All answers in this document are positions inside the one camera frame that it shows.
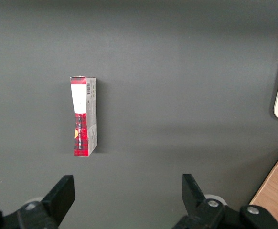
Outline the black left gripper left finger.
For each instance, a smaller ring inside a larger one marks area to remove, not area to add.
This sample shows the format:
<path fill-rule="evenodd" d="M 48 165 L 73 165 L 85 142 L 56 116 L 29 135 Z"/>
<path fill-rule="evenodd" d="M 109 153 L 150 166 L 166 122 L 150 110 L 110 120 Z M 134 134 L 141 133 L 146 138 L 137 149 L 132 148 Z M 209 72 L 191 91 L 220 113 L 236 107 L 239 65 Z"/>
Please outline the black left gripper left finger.
<path fill-rule="evenodd" d="M 75 200 L 74 176 L 65 175 L 41 201 L 31 201 L 17 211 L 21 229 L 57 229 Z"/>

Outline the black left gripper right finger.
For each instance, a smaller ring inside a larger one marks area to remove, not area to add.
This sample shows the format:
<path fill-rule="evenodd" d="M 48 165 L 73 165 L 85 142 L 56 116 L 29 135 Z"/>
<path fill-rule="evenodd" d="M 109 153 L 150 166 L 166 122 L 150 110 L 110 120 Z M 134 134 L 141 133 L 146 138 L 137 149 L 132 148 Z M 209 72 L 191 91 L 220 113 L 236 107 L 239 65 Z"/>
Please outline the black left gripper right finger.
<path fill-rule="evenodd" d="M 237 219 L 229 207 L 214 198 L 206 198 L 192 174 L 182 175 L 182 200 L 187 211 L 176 229 L 236 229 Z"/>

